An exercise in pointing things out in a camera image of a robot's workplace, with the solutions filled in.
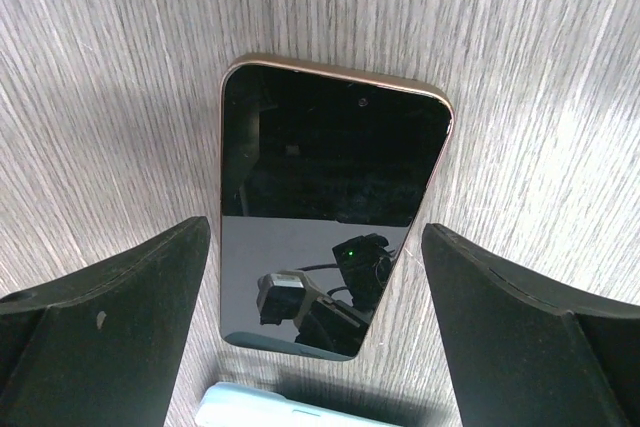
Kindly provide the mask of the black gold smartphone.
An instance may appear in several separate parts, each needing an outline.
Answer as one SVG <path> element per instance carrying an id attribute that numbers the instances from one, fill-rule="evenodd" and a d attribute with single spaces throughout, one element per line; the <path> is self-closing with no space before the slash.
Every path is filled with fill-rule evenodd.
<path id="1" fill-rule="evenodd" d="M 360 351 L 454 122 L 425 82 L 248 54 L 221 86 L 220 334 Z"/>

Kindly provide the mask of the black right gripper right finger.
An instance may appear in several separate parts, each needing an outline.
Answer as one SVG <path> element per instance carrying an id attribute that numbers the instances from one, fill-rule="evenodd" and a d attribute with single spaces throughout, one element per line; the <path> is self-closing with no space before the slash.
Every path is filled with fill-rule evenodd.
<path id="1" fill-rule="evenodd" d="M 639 309 L 427 225 L 422 254 L 466 426 L 635 426 Z"/>

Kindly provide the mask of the light blue phone case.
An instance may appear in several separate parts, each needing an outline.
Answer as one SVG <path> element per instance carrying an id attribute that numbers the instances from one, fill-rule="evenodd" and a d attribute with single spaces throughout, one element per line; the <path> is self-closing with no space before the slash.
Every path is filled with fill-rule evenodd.
<path id="1" fill-rule="evenodd" d="M 198 426 L 426 426 L 439 414 L 428 405 L 344 388 L 276 392 L 221 381 L 204 393 Z"/>

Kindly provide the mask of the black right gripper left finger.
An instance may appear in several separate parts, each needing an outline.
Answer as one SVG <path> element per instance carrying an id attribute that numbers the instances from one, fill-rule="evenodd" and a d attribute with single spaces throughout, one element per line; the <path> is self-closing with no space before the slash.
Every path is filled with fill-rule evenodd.
<path id="1" fill-rule="evenodd" d="M 210 246 L 192 217 L 1 300 L 5 426 L 160 426 Z"/>

